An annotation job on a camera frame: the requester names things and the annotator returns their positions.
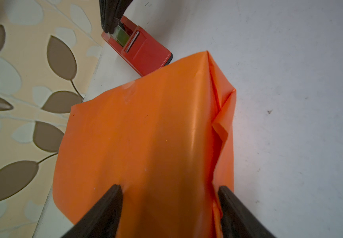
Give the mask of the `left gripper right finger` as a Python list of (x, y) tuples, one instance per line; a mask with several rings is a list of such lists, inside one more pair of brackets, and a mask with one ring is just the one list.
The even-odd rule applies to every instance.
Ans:
[(218, 196), (223, 213), (221, 226), (224, 238), (275, 237), (227, 186), (219, 187)]

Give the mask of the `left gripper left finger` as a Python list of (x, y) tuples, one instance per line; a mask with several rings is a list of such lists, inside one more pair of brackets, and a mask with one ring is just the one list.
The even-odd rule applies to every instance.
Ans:
[(115, 238), (123, 206), (121, 186), (114, 184), (63, 238)]

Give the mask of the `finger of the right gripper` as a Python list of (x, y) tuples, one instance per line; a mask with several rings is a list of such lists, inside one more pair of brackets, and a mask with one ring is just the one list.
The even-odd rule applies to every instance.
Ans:
[(101, 26), (104, 33), (113, 34), (133, 0), (99, 0)]

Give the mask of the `red tape dispenser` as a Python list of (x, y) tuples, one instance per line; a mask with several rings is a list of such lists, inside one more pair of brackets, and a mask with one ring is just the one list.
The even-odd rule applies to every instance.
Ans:
[(145, 29), (123, 16), (112, 36), (103, 32), (102, 38), (140, 75), (146, 76), (168, 65), (173, 54)]

